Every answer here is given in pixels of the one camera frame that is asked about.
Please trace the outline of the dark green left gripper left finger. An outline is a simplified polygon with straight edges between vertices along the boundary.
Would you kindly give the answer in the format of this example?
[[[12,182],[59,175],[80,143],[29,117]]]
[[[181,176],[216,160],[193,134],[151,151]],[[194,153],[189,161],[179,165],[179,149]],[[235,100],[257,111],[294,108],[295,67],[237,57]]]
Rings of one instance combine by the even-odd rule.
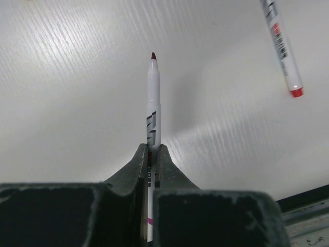
[[[98,183],[2,183],[1,246],[146,246],[148,148]]]

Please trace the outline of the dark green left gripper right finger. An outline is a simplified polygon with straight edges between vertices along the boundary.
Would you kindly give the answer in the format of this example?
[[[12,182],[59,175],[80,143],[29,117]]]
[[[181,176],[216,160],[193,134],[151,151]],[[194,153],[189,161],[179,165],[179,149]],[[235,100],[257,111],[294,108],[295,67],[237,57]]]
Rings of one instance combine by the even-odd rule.
[[[153,246],[290,246],[277,202],[261,191],[198,188],[161,145]]]

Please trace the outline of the white marker purple end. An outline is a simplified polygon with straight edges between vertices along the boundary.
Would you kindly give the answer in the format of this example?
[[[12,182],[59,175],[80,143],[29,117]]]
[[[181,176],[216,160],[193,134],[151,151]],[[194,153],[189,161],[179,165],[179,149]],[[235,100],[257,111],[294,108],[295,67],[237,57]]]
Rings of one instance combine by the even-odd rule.
[[[148,215],[147,243],[153,241],[153,192],[155,190],[155,174],[157,153],[161,145],[161,103],[160,103],[160,72],[154,52],[151,53],[147,77],[147,117],[148,147]]]

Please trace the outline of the white marker red end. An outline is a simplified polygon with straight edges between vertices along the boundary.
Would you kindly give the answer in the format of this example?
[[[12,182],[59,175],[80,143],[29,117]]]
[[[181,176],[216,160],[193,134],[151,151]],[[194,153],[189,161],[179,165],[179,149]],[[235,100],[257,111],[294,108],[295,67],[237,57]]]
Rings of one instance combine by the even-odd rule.
[[[260,1],[271,34],[287,89],[294,98],[303,96],[302,79],[282,18],[275,1]]]

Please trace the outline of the aluminium frame rails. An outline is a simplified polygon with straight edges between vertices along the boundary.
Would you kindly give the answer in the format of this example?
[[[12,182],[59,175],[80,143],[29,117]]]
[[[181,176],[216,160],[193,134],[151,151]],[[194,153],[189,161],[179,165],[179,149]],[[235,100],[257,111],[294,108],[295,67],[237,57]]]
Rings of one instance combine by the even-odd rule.
[[[328,185],[277,203],[291,246],[328,246]]]

